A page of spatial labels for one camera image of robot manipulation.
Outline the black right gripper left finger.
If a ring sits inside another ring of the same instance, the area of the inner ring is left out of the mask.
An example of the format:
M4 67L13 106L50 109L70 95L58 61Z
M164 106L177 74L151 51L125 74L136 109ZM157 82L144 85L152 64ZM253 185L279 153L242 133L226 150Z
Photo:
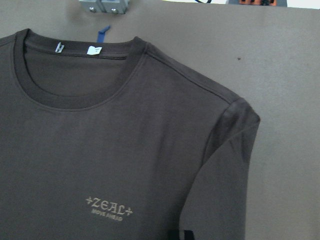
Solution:
M178 230L171 229L167 232L167 240L178 240Z

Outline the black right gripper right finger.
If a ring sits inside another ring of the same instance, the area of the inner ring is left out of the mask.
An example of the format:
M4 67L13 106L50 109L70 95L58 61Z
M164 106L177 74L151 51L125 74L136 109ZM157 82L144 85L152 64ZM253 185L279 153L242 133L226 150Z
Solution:
M182 233L183 240L195 240L194 232L192 230L184 230Z

